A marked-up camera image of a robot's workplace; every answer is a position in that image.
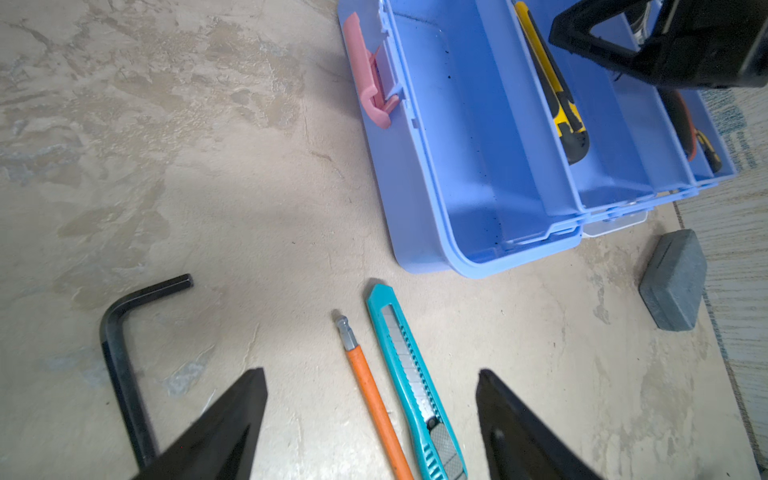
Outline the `teal utility knife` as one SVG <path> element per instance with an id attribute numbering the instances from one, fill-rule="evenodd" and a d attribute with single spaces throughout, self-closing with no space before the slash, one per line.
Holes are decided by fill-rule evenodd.
<path id="1" fill-rule="evenodd" d="M 459 442 L 393 288 L 374 285 L 366 304 L 408 423 L 421 476 L 466 479 Z"/>

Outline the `yellow handled ratchet wrench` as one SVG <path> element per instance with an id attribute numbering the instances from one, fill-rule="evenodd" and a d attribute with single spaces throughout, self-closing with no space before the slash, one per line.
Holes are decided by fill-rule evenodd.
<path id="1" fill-rule="evenodd" d="M 723 166 L 722 160 L 719 154 L 715 150 L 712 142 L 709 138 L 699 129 L 696 130 L 696 138 L 704 152 L 705 158 L 708 162 L 710 170 L 713 174 L 718 173 Z"/>

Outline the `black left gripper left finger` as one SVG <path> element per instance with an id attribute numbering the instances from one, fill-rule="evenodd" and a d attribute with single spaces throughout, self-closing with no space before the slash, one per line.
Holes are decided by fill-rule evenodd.
<path id="1" fill-rule="evenodd" d="M 248 479 L 268 398 L 262 368 L 245 371 L 138 479 Z"/>

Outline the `blue white plastic toolbox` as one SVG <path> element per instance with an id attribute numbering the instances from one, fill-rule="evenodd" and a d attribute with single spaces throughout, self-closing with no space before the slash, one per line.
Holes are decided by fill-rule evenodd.
<path id="1" fill-rule="evenodd" d="M 557 48 L 589 138 L 570 164 L 510 1 L 337 12 L 392 248 L 411 273 L 484 278 L 736 175 L 697 91 L 682 96 L 719 170 L 685 155 L 654 87 Z"/>

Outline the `black hex key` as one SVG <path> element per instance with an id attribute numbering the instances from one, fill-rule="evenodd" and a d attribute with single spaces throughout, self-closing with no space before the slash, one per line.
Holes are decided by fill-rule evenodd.
<path id="1" fill-rule="evenodd" d="M 130 311 L 193 285 L 193 277 L 187 273 L 128 293 L 107 308 L 100 322 L 102 353 L 139 470 L 157 458 L 158 447 L 129 358 L 124 321 Z"/>

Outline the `yellow black utility knife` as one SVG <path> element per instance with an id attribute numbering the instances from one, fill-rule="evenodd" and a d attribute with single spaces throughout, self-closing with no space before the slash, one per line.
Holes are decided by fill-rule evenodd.
<path id="1" fill-rule="evenodd" d="M 543 39 L 527 4 L 517 1 L 515 14 L 521 25 L 550 117 L 569 165 L 580 162 L 590 147 L 589 134 L 573 95 Z"/>

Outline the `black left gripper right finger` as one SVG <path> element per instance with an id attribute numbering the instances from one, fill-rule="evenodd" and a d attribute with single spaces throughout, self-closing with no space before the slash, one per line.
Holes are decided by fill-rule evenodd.
<path id="1" fill-rule="evenodd" d="M 596 479 L 578 458 L 490 369 L 475 393 L 492 479 Z"/>

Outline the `orange handled hex key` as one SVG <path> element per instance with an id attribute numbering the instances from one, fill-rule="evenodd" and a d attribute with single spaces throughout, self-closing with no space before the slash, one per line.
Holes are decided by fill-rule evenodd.
<path id="1" fill-rule="evenodd" d="M 349 325 L 349 321 L 345 316 L 340 316 L 334 322 L 394 477 L 399 480 L 413 480 L 414 476 L 411 468 L 398 440 L 367 359 Z"/>

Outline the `black handled ratchet wrench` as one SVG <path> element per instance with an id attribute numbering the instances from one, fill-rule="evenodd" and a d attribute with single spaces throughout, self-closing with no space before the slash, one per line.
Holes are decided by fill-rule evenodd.
<path id="1" fill-rule="evenodd" d="M 677 90 L 658 89 L 658 94 L 674 127 L 688 162 L 697 153 L 696 129 L 689 109 Z"/>

